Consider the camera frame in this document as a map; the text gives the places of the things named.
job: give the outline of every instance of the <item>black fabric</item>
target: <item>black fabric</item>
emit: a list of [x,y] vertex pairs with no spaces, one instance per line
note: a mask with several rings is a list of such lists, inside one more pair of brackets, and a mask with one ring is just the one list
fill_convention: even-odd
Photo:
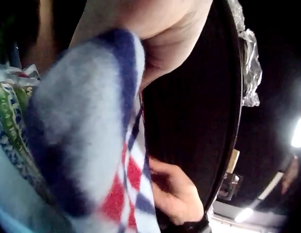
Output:
[[169,225],[162,233],[212,233],[206,216],[200,222],[185,222],[183,225]]
[[236,28],[228,4],[214,0],[188,59],[143,92],[147,150],[182,168],[206,211],[234,147],[241,91]]

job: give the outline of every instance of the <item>ceiling light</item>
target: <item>ceiling light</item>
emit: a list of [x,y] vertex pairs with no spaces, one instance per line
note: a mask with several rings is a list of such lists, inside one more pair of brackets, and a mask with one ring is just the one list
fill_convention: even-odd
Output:
[[301,147],[301,119],[299,119],[297,123],[291,145],[294,147]]
[[250,217],[253,214],[253,210],[251,208],[245,208],[241,213],[238,214],[238,216],[235,218],[236,222],[243,222],[248,217]]

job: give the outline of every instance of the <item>fluorescent light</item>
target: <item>fluorescent light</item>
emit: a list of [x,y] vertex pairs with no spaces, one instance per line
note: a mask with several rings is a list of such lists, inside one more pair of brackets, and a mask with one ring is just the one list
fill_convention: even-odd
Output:
[[248,217],[250,217],[253,214],[253,210],[251,208],[245,208],[241,213],[238,214],[238,216],[235,218],[236,222],[243,222]]
[[301,147],[301,119],[299,119],[292,139],[292,146]]
[[275,186],[279,183],[283,176],[282,172],[277,172],[275,177],[272,179],[272,181],[269,183],[269,185],[266,187],[266,189],[261,193],[261,195],[258,197],[259,200],[264,200],[269,193],[275,188]]

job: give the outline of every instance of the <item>patterned cloth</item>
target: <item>patterned cloth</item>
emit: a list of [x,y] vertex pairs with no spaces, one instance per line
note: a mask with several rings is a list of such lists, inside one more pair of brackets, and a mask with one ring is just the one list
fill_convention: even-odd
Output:
[[137,94],[144,50],[112,30],[69,50],[25,114],[35,162],[76,232],[160,232]]
[[7,158],[48,203],[51,197],[27,146],[23,118],[32,86],[39,83],[35,65],[20,70],[0,65],[0,145]]

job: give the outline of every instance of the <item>green patterned fabric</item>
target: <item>green patterned fabric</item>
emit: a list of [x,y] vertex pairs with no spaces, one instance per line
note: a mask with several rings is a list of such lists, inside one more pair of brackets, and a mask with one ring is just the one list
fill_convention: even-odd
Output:
[[42,175],[37,169],[27,147],[26,128],[23,120],[32,86],[19,86],[0,82],[0,144],[10,162],[46,201],[50,202]]

